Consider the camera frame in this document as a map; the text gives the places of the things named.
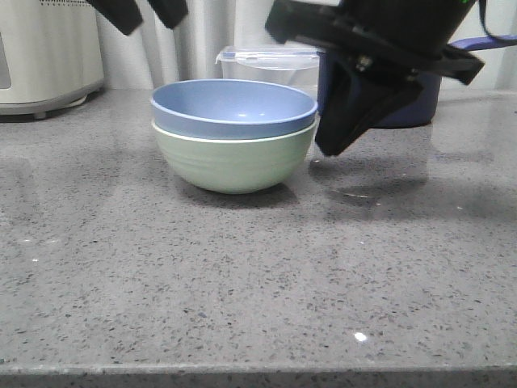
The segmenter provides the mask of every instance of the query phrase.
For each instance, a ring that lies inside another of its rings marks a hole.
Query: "gray speckled countertop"
[[[0,386],[517,386],[517,94],[246,196],[170,171],[149,94],[0,123]]]

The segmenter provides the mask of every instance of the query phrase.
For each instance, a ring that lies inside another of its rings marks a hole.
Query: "countertop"
[[[0,123],[0,386],[517,386],[516,93],[244,196],[171,171],[149,96]]]

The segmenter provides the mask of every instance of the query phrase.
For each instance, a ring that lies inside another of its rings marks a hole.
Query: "blue bowl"
[[[196,79],[154,91],[154,120],[188,137],[245,140],[294,133],[314,122],[317,103],[306,93],[274,83]]]

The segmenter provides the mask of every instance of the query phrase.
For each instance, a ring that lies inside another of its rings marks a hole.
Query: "white appliance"
[[[104,80],[95,10],[84,0],[0,0],[0,115],[77,104]]]

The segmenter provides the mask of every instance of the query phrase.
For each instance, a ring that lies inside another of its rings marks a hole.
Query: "bowl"
[[[245,194],[274,186],[304,161],[316,123],[287,135],[250,140],[186,137],[153,122],[160,151],[172,169],[199,188]]]
[[[196,79],[159,87],[151,99],[161,129],[187,137],[249,140],[308,128],[317,103],[289,86],[240,79]]]

